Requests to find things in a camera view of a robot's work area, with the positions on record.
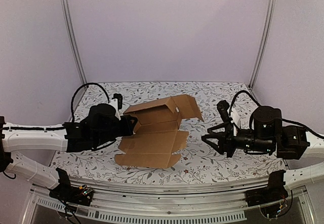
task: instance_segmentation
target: leaf pattern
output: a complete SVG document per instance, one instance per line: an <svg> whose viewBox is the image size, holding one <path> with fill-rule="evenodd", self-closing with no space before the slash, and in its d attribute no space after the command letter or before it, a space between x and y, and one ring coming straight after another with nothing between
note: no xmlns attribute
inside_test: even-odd
<svg viewBox="0 0 324 224"><path fill-rule="evenodd" d="M246 155L237 150L232 158L219 155L200 137L207 128L222 122L216 105L220 100L231 101L234 94L247 89L243 83L229 82L119 82L102 83L109 95L123 95L123 109L158 98L189 94L196 98L204 122L198 119L183 120L181 130L189 132L186 149L178 151L182 155L177 164L168 169L119 166L114 161L115 154L122 153L117 147L120 139L106 149L79 153L56 152L51 167L62 168L69 175L92 180L118 183L174 185L229 182L269 175L284 169L282 159L274 155ZM95 86L90 86L82 98L76 112L76 121L87 116L91 106L105 103L105 95ZM242 127L248 127L248 120L256 105L245 95L240 95L235 108L241 116Z"/></svg>

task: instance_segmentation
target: brown cardboard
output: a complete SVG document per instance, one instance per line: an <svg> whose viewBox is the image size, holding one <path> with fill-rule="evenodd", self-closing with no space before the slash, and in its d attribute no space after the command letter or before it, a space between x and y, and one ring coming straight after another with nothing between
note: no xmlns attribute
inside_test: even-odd
<svg viewBox="0 0 324 224"><path fill-rule="evenodd" d="M135 134L123 137L115 155L119 165L168 168L181 155L173 154L186 147L189 132L178 131L182 119L203 120L194 97L179 95L130 106L124 114L138 118Z"/></svg>

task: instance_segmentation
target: floral pattern surface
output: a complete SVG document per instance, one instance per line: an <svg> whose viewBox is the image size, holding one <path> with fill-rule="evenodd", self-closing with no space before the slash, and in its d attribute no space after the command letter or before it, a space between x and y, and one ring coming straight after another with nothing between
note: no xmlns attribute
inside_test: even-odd
<svg viewBox="0 0 324 224"><path fill-rule="evenodd" d="M114 156L122 153L117 148L120 139L114 145L96 152L56 152L51 167L62 168L73 177L148 185L229 182L267 176L273 171L285 169L282 159L273 155L246 155L237 150L232 158L226 158L226 155L218 154L200 139L207 133L207 128L222 122L216 104L220 100L230 102L236 92L247 89L243 83L119 82L102 85L110 96L114 93L123 95L121 113L131 104L189 94L196 98L205 121L182 120L180 129L189 131L187 147L179 151L182 155L179 162L168 169L117 165ZM75 112L75 120L80 121L87 116L91 106L104 102L107 99L100 88L90 86ZM249 116L256 105L247 96L240 95L234 106L241 116L242 127L247 127Z"/></svg>

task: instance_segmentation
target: vent grille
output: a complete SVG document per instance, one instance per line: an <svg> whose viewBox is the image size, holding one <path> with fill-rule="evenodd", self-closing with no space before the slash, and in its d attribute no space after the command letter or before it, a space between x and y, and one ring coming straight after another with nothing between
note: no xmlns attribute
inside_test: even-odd
<svg viewBox="0 0 324 224"><path fill-rule="evenodd" d="M61 212L64 211L65 207L62 203L56 200L47 199L40 196L38 197L37 204ZM117 215L105 211L90 209L88 216L82 217L117 224L221 224L246 220L244 211L237 211L228 214L192 217L146 217L121 214Z"/></svg>

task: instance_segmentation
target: robotic hand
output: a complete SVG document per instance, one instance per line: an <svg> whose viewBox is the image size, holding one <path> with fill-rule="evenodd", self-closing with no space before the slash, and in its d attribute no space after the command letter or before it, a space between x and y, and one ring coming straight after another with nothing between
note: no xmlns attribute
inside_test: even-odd
<svg viewBox="0 0 324 224"><path fill-rule="evenodd" d="M248 94L258 105L250 116L249 129L239 127L240 118L233 108L235 99L241 93ZM208 135L201 139L219 154L226 153L227 157L232 157L236 149L243 149L251 155L271 155L276 151L276 156L282 159L324 157L324 136L299 122L283 119L280 109L260 106L247 91L238 92L231 105L225 100L220 101L217 110L223 123L208 128ZM294 125L283 126L282 122ZM246 202L254 206L278 201L288 196L287 190L322 179L323 163L297 170L275 171L269 176L268 186L246 191Z"/></svg>
<svg viewBox="0 0 324 224"><path fill-rule="evenodd" d="M66 171L43 166L18 151L96 151L110 146L117 137L131 136L137 118L119 115L122 101L120 94L114 94L109 104L92 106L88 116L81 122L73 120L63 125L21 126L5 123L5 118L0 116L0 172L4 172L5 175L5 171L14 173L34 184L46 187L50 190L50 196L62 203L89 206L93 196L92 188L73 187Z"/></svg>

